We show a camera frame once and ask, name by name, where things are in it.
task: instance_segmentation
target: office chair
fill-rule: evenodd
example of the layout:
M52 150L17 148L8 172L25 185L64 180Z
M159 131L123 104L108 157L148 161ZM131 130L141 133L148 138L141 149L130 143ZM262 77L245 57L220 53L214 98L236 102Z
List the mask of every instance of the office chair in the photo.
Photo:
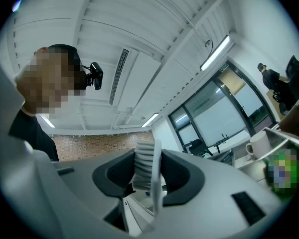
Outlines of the office chair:
M213 156L213 154L209 151L209 149L207 148L206 144L200 140L197 139L195 141L191 141L191 147L189 148L189 151L195 155L195 156L201 156L205 153L210 154L211 156Z

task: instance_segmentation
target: person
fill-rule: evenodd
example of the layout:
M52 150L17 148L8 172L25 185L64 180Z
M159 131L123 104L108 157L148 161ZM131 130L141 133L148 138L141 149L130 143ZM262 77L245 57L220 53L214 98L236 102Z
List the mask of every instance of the person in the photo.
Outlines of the person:
M42 130L35 115L53 113L71 90L77 95L86 89L86 74L76 48L55 44L38 49L14 81L25 102L9 134L44 151L52 161L59 161L54 141Z
M288 81L288 78L281 76L274 70L267 70L267 66L262 63L258 64L258 70L263 75L263 83L265 86L269 90L272 90L276 96L279 96L281 103L284 103L286 105L286 109L289 111L296 101L291 93L288 83L286 82Z

